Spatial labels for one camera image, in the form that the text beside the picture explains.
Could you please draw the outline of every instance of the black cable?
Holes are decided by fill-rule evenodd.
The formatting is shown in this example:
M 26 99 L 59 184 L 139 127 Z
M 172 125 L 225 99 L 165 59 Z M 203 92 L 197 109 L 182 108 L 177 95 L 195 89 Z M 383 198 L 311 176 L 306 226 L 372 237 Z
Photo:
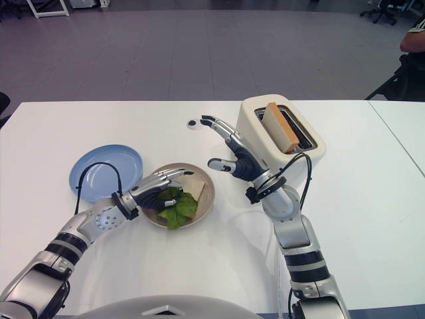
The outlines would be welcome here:
M 301 200 L 300 200 L 300 203 L 299 203 L 299 209 L 300 210 L 303 209 L 304 200 L 305 200 L 305 197 L 307 195 L 308 187 L 309 187 L 310 181 L 311 181 L 311 171 L 312 171 L 312 168 L 313 168 L 313 166 L 311 164 L 311 158 L 306 153 L 298 153 L 297 155 L 295 155 L 285 165 L 284 168 L 280 168 L 278 173 L 276 173 L 272 177 L 268 178 L 263 184 L 261 184 L 261 186 L 257 190 L 260 190 L 261 187 L 263 187 L 270 180 L 278 178 L 279 176 L 281 176 L 281 174 L 283 174 L 285 172 L 285 170 L 287 170 L 289 167 L 291 167 L 291 165 L 294 164 L 300 158 L 305 158 L 305 160 L 307 161 L 307 180 L 305 181 L 304 190 L 303 190 L 303 193 L 301 195 Z
M 98 164 L 108 165 L 108 166 L 112 167 L 112 169 L 113 169 L 113 170 L 117 173 L 117 177 L 118 177 L 118 193 L 120 194 L 120 196 L 122 196 L 122 185 L 121 185 L 121 177 L 120 177 L 120 173 L 119 173 L 119 171 L 116 169 L 116 167 L 115 167 L 115 166 L 113 166 L 113 165 L 112 165 L 112 164 L 110 164 L 110 163 L 106 163 L 106 162 L 104 162 L 104 161 L 97 161 L 96 163 L 93 163 L 93 164 L 90 164 L 89 166 L 87 166 L 87 167 L 84 169 L 84 171 L 82 171 L 82 173 L 81 173 L 81 175 L 80 175 L 80 179 L 78 180 L 78 186 L 77 186 L 77 187 L 75 187 L 75 188 L 78 190 L 78 192 L 77 192 L 77 204 L 76 204 L 76 206 L 75 206 L 75 213 L 74 213 L 74 215 L 77 215 L 77 214 L 78 214 L 78 206 L 79 206 L 79 204 L 80 204 L 80 196 L 81 196 L 82 182 L 83 182 L 83 180 L 84 180 L 84 177 L 86 176 L 86 174 L 87 174 L 87 172 L 88 172 L 88 170 L 89 170 L 90 168 L 92 168 L 93 166 L 98 165 Z
M 292 319 L 291 299 L 292 299 L 292 288 L 290 289 L 290 294 L 288 295 L 288 316 L 289 316 L 289 319 Z

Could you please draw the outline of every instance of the lettuce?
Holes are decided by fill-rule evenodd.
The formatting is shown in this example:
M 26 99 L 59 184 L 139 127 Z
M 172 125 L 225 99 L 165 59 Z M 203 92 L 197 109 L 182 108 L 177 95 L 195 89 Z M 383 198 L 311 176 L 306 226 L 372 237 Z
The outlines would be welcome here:
M 158 195 L 159 198 L 170 201 L 180 197 L 176 205 L 166 207 L 158 216 L 167 220 L 167 228 L 170 231 L 178 229 L 186 222 L 186 217 L 193 218 L 198 209 L 198 202 L 190 193 L 183 193 L 176 187 L 170 187 Z

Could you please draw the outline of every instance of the person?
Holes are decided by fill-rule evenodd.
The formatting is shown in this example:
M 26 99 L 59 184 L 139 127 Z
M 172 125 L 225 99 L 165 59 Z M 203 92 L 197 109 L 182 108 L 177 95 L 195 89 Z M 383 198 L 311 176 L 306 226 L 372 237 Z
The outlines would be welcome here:
M 400 43 L 402 52 L 412 53 L 412 57 L 425 62 L 425 14 L 411 28 Z
M 414 24 L 400 43 L 400 50 L 408 53 L 408 88 L 405 100 L 425 101 L 425 14 Z

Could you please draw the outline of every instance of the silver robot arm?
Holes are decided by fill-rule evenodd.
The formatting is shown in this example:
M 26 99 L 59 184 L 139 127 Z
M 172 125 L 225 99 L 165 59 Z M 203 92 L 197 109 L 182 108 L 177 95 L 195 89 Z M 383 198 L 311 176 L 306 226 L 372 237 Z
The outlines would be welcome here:
M 185 169 L 168 169 L 141 179 L 122 196 L 112 194 L 71 218 L 45 250 L 13 279 L 0 295 L 0 318 L 49 319 L 68 296 L 68 279 L 88 247 L 102 234 L 139 214 L 139 208 L 161 209 L 178 198 L 164 201 L 157 195 L 168 187 L 181 187 L 172 179 L 193 174 Z
M 251 203 L 261 201 L 273 222 L 292 290 L 299 298 L 293 305 L 296 318 L 350 319 L 335 278 L 327 270 L 313 227 L 301 214 L 297 191 L 285 184 L 284 177 L 274 177 L 264 160 L 232 126 L 213 116 L 202 116 L 201 123 L 219 133 L 237 158 L 213 158 L 208 166 L 252 182 L 246 196 Z

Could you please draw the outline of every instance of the robot finger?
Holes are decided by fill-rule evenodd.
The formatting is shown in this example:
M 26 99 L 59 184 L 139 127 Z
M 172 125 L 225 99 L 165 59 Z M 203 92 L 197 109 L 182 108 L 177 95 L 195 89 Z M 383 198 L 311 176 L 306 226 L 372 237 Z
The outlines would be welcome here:
M 230 141 L 231 135 L 236 132 L 236 130 L 225 121 L 209 115 L 202 115 L 201 124 L 212 128 L 226 141 Z

